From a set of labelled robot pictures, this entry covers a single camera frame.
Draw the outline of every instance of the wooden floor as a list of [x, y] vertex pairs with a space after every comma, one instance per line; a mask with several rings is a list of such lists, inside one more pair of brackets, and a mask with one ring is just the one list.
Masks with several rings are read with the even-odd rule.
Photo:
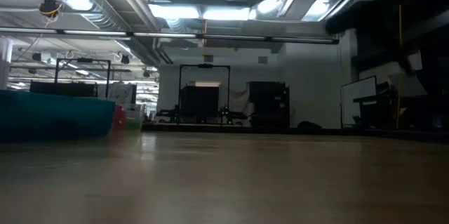
[[0, 223], [449, 223], [449, 146], [144, 133], [0, 146]]

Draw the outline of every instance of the wall vent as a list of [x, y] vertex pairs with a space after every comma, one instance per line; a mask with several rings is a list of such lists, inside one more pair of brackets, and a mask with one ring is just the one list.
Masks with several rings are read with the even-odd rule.
[[213, 55], [204, 55], [204, 62], [213, 62]]
[[259, 56], [259, 64], [268, 64], [267, 56]]

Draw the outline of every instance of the ceiling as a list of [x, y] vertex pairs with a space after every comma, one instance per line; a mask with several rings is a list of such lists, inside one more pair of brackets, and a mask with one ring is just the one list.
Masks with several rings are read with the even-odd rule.
[[[169, 0], [90, 0], [93, 8], [82, 11], [74, 8], [67, 0], [57, 0], [61, 4], [60, 14], [57, 19], [48, 21], [38, 11], [39, 4], [43, 0], [1, 0], [0, 1], [0, 26], [1, 27], [28, 27], [51, 29], [81, 29], [81, 30], [109, 30], [109, 31], [133, 31], [133, 32], [177, 32], [164, 18], [155, 18], [148, 4], [161, 4], [164, 6], [173, 4]], [[317, 4], [315, 0], [309, 0], [310, 5]], [[200, 10], [200, 14], [207, 10], [208, 5], [201, 0], [191, 0], [194, 6]], [[318, 2], [325, 4], [329, 14], [342, 0], [326, 0]], [[299, 5], [293, 8], [311, 7]], [[107, 19], [105, 27], [94, 25], [92, 16], [101, 16]], [[329, 38], [323, 30], [323, 24], [314, 16], [307, 22], [300, 19], [287, 19], [280, 15], [261, 15], [252, 20], [202, 20], [181, 19], [182, 30], [194, 33], [211, 34], [238, 34], [238, 35], [265, 35], [280, 37], [322, 37]], [[257, 41], [230, 41], [230, 40], [186, 40], [186, 39], [154, 39], [132, 38], [131, 40], [114, 40], [113, 37], [71, 37], [48, 34], [20, 34], [0, 33], [1, 36], [11, 38], [14, 42], [12, 71], [10, 76], [14, 81], [27, 82], [27, 78], [52, 79], [55, 67], [51, 62], [32, 60], [33, 53], [50, 53], [52, 58], [94, 58], [112, 61], [112, 69], [116, 70], [111, 75], [115, 80], [138, 80], [143, 85], [144, 81], [159, 80], [156, 71], [160, 64], [166, 63], [203, 63], [203, 54], [214, 55], [214, 64], [217, 65], [244, 65], [256, 67], [272, 67], [276, 65], [276, 54], [280, 51], [282, 43], [257, 42]], [[120, 62], [120, 57], [129, 55], [130, 62], [125, 65]], [[259, 57], [267, 57], [267, 63], [260, 64]], [[104, 65], [92, 64], [89, 66], [71, 64], [91, 70], [101, 70]], [[36, 74], [30, 74], [29, 69], [37, 68]], [[143, 72], [151, 72], [150, 77], [143, 77]], [[106, 77], [105, 71], [92, 72], [87, 76], [77, 74], [74, 70], [61, 71], [60, 78], [73, 78], [77, 81], [98, 80]]]

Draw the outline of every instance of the whiteboard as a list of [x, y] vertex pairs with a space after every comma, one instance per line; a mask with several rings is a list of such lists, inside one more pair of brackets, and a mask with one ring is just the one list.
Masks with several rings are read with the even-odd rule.
[[342, 86], [343, 127], [354, 125], [354, 116], [360, 116], [360, 103], [354, 99], [376, 95], [376, 84], [376, 78], [370, 77]]

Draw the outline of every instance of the teal mat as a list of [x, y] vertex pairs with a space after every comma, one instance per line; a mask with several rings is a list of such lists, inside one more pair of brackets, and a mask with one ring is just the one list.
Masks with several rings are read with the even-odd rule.
[[106, 136], [114, 102], [0, 91], [0, 142]]

